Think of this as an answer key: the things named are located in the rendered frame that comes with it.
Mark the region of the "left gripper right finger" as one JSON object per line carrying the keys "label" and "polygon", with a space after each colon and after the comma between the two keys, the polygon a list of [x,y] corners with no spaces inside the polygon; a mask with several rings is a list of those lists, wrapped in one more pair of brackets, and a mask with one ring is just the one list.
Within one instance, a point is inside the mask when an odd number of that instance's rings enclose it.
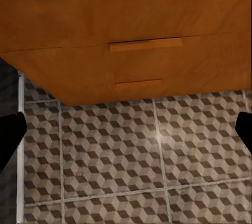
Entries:
{"label": "left gripper right finger", "polygon": [[243,111],[240,112],[235,130],[252,154],[252,114]]}

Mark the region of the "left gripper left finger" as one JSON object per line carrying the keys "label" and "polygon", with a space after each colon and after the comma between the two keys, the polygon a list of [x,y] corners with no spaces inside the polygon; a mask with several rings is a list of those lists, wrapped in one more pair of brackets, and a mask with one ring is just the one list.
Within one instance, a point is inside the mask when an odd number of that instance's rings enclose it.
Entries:
{"label": "left gripper left finger", "polygon": [[0,174],[27,132],[22,111],[0,118]]}

